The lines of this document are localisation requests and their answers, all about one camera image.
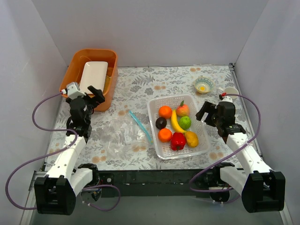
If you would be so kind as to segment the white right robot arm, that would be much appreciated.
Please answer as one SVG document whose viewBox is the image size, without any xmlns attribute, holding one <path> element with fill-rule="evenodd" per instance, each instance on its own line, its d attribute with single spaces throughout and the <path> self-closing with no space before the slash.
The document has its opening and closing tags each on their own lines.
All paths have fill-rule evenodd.
<svg viewBox="0 0 300 225">
<path fill-rule="evenodd" d="M 235 122 L 235 105 L 231 98 L 224 98 L 218 105 L 204 102 L 196 114 L 201 120 L 207 114 L 205 123 L 216 127 L 220 137 L 235 153 L 243 172 L 234 166 L 218 163 L 217 172 L 212 174 L 213 183 L 223 186 L 228 183 L 242 199 L 249 213 L 282 211 L 285 204 L 285 177 L 271 169 L 258 155 L 242 125 Z"/>
</svg>

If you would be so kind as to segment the pink peach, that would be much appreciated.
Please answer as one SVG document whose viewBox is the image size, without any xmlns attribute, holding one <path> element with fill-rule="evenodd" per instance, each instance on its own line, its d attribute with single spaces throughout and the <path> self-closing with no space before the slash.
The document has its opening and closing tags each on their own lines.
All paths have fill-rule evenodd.
<svg viewBox="0 0 300 225">
<path fill-rule="evenodd" d="M 176 114 L 180 117 L 189 116 L 190 109 L 188 105 L 184 104 L 184 100 L 182 100 L 180 105 L 177 107 Z"/>
</svg>

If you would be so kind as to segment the clear zip top bag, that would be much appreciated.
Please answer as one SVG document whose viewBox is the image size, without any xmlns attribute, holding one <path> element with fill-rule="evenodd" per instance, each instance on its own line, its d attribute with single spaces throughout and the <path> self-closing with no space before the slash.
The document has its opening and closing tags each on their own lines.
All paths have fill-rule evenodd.
<svg viewBox="0 0 300 225">
<path fill-rule="evenodd" d="M 111 120 L 107 141 L 106 153 L 110 158 L 122 158 L 134 150 L 153 144 L 150 133 L 132 111 Z"/>
</svg>

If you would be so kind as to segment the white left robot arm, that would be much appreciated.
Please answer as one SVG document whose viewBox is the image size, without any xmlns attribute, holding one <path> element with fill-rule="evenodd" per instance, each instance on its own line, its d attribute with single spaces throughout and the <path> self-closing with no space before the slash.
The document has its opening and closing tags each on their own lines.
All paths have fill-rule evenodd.
<svg viewBox="0 0 300 225">
<path fill-rule="evenodd" d="M 50 170 L 34 183 L 37 211 L 40 214 L 71 215 L 76 197 L 87 185 L 96 187 L 100 176 L 96 166 L 89 164 L 75 169 L 76 161 L 91 134 L 91 116 L 94 109 L 105 101 L 100 89 L 89 86 L 90 97 L 72 82 L 62 90 L 67 94 L 70 117 L 66 123 L 63 151 L 58 154 Z"/>
</svg>

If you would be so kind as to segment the green lime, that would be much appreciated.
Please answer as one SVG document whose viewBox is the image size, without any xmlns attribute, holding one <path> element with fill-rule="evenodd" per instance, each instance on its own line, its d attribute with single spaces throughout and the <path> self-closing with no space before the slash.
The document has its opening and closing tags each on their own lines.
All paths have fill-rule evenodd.
<svg viewBox="0 0 300 225">
<path fill-rule="evenodd" d="M 187 130 L 191 127 L 191 119 L 188 116 L 183 116 L 180 118 L 178 124 L 182 129 Z"/>
</svg>

